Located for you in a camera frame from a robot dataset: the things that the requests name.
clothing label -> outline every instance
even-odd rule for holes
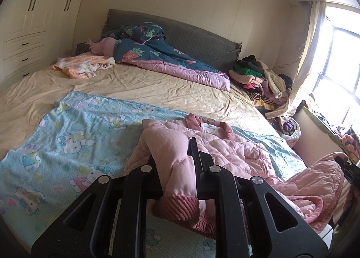
[[[205,131],[207,133],[214,134],[214,135],[219,134],[219,127],[217,127],[215,125],[201,122],[201,128],[203,129],[203,131]]]

drawer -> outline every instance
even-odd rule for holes
[[[31,49],[15,56],[12,56],[4,61],[4,76],[8,76],[13,72],[30,65],[36,61],[43,59],[43,47]]]
[[[45,32],[23,36],[4,42],[4,60],[21,52],[43,46],[45,43]]]
[[[18,81],[22,80],[25,77],[32,75],[34,72],[42,69],[43,67],[44,67],[43,60],[40,60],[29,66],[19,69],[18,71],[4,78],[3,89],[5,90],[9,88],[13,84],[17,83]]]

white wall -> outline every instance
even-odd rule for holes
[[[304,50],[310,17],[309,2],[290,9],[290,18],[280,46],[279,55],[272,68],[277,74],[283,73],[294,80]]]
[[[109,8],[138,11],[185,22],[234,42],[243,56],[276,61],[290,7],[282,0],[82,0],[74,46],[97,40]]]

metal screw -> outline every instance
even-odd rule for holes
[[[210,167],[210,171],[213,172],[213,173],[219,173],[221,170],[221,168],[217,165],[213,165]]]
[[[255,176],[252,178],[252,181],[255,183],[255,184],[262,184],[262,182],[264,182],[264,180],[259,177],[259,176]]]
[[[109,182],[109,180],[110,180],[109,176],[103,175],[100,176],[98,181],[100,184],[106,184],[107,182]]]
[[[150,172],[151,171],[151,166],[149,165],[144,165],[141,167],[141,171],[143,171],[144,173]]]

pink quilted jacket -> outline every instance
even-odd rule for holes
[[[202,122],[218,127],[216,134],[205,132]],[[197,199],[195,167],[187,155],[189,139],[195,137],[199,151],[211,154],[214,163],[234,176],[266,180],[294,210],[317,232],[329,222],[338,202],[343,173],[334,161],[343,153],[327,155],[287,181],[275,175],[269,153],[262,144],[235,135],[225,122],[211,122],[190,114],[184,120],[143,120],[139,144],[125,165],[127,175],[145,165],[153,156],[164,196],[148,203],[148,210],[204,236],[215,238],[213,200]]]

